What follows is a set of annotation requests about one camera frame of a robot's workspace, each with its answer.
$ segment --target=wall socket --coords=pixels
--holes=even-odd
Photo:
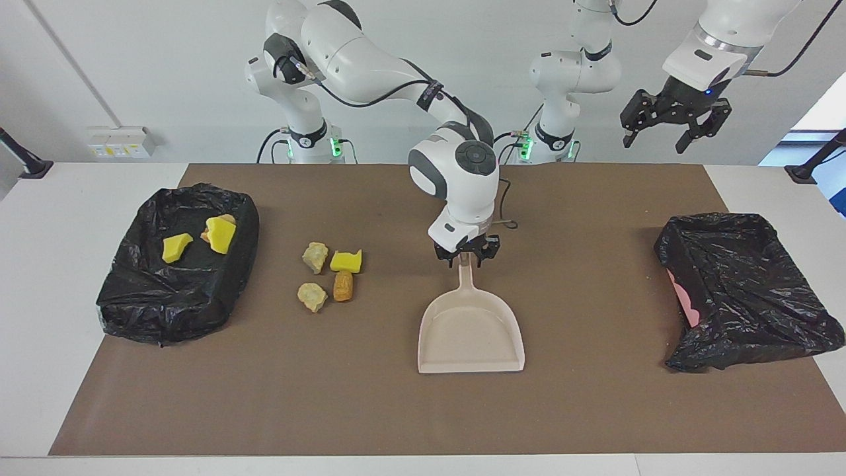
[[[150,158],[156,150],[145,127],[90,127],[88,148],[97,158]]]

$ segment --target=brown table surface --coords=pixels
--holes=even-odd
[[[725,211],[701,166],[511,167],[503,247],[476,284],[523,333],[519,374],[419,375],[428,303],[456,287],[426,236],[442,203],[402,166],[191,165],[249,193],[255,267],[227,326],[160,349],[104,338],[53,455],[846,451],[811,358],[678,374],[682,324],[652,252],[677,214]],[[365,250],[355,298],[311,315],[309,241]]]

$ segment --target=yellow sponge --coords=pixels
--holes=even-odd
[[[332,271],[349,271],[350,273],[359,273],[361,271],[361,250],[353,253],[335,252],[332,255],[332,262],[329,263],[329,268]]]
[[[162,260],[164,260],[167,264],[178,261],[182,257],[182,252],[185,251],[185,247],[193,240],[194,238],[191,238],[191,235],[187,233],[165,238]]]
[[[208,227],[208,239],[211,249],[222,255],[229,252],[229,244],[235,236],[235,225],[224,217],[214,217],[206,220]]]

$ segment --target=black trash bag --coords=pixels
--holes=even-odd
[[[201,240],[206,219],[229,213],[237,228],[226,255]],[[190,234],[182,257],[162,260],[162,241]],[[160,346],[223,326],[250,278],[259,216],[250,196],[208,184],[161,189],[120,242],[97,306],[106,334]]]
[[[670,368],[722,370],[843,347],[843,327],[762,216],[673,217],[655,252],[700,315],[693,328],[685,319],[681,341],[666,362]]]

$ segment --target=beige dustpan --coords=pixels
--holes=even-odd
[[[421,374],[519,372],[525,353],[514,312],[473,286],[469,253],[459,259],[459,288],[432,301],[420,323]]]

